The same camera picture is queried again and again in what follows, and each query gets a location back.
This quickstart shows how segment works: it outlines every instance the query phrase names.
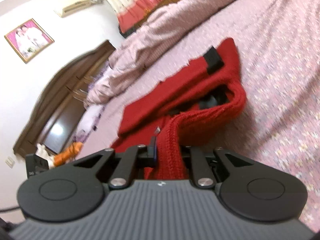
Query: black device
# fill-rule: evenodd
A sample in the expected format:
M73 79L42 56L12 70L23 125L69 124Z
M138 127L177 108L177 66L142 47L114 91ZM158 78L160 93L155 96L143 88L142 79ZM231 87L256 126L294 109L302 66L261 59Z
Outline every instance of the black device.
M26 156L27 178L38 175L39 173L47 171L48 169L48 161L44 158L41 158L36 154L28 154Z
M105 149L31 176L17 198L15 240L307 240L298 220L307 190L296 177L232 151L181 147L185 180L143 180L150 146Z

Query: round black pad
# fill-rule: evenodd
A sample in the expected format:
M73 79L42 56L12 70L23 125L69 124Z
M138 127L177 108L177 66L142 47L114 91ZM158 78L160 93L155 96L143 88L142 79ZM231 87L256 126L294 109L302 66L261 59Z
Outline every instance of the round black pad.
M30 177L17 195L26 216L66 222L94 211L103 200L104 190L91 169L62 166Z
M40 187L40 195L48 200L65 200L76 192L76 184L66 179L53 179Z
M259 199L276 199L284 193L284 186L274 179L255 179L248 184L248 192Z
M299 217L307 198L300 180L270 167L243 167L220 187L220 199L233 213L261 222Z

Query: black tag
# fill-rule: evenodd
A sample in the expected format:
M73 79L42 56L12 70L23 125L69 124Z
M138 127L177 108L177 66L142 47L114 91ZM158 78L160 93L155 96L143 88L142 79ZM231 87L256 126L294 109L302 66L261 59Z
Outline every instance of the black tag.
M209 75L216 72L224 65L221 57L214 47L211 47L203 57L208 64L207 72Z

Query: wall outlet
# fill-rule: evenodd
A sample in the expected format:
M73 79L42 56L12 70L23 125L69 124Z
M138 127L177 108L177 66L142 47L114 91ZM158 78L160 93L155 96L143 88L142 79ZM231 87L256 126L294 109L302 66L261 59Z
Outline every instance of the wall outlet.
M12 169L14 164L15 164L15 161L11 158L11 157L8 157L6 160L5 160L5 163Z

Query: bedroom wall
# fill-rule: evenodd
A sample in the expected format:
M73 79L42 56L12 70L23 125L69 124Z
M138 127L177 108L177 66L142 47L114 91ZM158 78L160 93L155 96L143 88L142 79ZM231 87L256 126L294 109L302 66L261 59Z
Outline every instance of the bedroom wall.
M14 206L16 190L27 178L25 164L12 152L17 137L50 78L73 58L109 39L118 47L123 37L112 8L105 2L61 19L53 8L58 0L31 0L0 16L0 209ZM4 35L33 18L55 40L25 64ZM11 169L4 161L15 160ZM23 220L20 212L0 214L7 221Z

